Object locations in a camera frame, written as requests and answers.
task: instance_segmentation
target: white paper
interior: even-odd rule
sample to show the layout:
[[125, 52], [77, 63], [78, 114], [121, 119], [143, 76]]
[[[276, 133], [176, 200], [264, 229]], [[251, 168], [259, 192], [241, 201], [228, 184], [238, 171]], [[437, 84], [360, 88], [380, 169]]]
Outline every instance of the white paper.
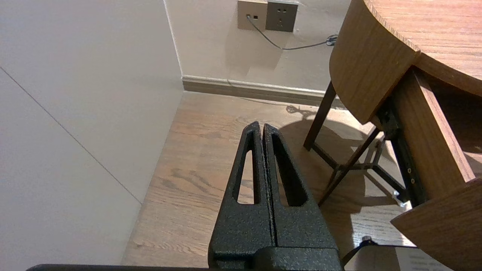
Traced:
[[420, 249], [396, 247], [400, 271], [453, 271]]

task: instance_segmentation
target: power socket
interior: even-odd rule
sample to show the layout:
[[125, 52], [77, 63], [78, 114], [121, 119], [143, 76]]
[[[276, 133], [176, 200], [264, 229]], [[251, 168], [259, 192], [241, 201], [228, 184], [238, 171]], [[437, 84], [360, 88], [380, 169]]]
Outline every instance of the power socket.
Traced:
[[267, 13], [268, 2], [266, 0], [238, 0], [238, 28], [256, 30], [246, 18], [249, 15], [259, 30], [265, 30]]
[[266, 29], [293, 32], [297, 11], [298, 3], [269, 0]]

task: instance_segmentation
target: cable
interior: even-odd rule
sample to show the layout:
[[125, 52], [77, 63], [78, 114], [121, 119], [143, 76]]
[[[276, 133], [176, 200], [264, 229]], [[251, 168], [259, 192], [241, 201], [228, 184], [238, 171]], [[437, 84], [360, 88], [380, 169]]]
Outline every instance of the cable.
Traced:
[[315, 43], [315, 44], [312, 44], [312, 45], [305, 45], [305, 46], [300, 46], [300, 47], [293, 47], [293, 48], [283, 48], [283, 47], [280, 47], [278, 46], [277, 44], [275, 44], [274, 42], [272, 42], [263, 32], [261, 32], [261, 30], [259, 30], [259, 28], [253, 23], [253, 21], [251, 20], [251, 18], [249, 17], [249, 15], [246, 16], [246, 18], [248, 19], [248, 21], [251, 23], [252, 26], [254, 26], [254, 28], [256, 28], [256, 30], [258, 30], [258, 32], [263, 35], [263, 37], [269, 41], [269, 43], [273, 44], [274, 47], [278, 48], [278, 49], [281, 49], [281, 50], [298, 50], [298, 49], [305, 49], [305, 48], [310, 48], [310, 47], [315, 47], [315, 46], [319, 46], [319, 45], [323, 45], [323, 44], [326, 44], [326, 46], [333, 46], [335, 43], [336, 43], [336, 39], [338, 38], [338, 35], [334, 34], [334, 35], [330, 35], [326, 38], [325, 41], [323, 42], [320, 42], [320, 43]]

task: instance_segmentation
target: baseboard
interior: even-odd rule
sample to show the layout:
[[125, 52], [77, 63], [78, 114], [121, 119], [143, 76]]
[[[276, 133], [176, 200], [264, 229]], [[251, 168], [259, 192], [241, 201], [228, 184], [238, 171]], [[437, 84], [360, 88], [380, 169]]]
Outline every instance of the baseboard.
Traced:
[[[186, 91], [229, 95], [245, 98], [288, 102], [318, 106], [325, 91], [260, 84], [245, 81], [226, 80], [209, 77], [184, 75], [182, 77]], [[338, 97], [333, 106], [343, 107]]]

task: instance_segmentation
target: table top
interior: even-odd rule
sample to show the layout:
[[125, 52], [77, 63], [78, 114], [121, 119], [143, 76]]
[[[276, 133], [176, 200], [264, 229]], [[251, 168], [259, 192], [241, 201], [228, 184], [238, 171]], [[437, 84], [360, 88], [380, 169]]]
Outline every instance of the table top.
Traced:
[[415, 66], [482, 96], [482, 1], [365, 0], [420, 49]]

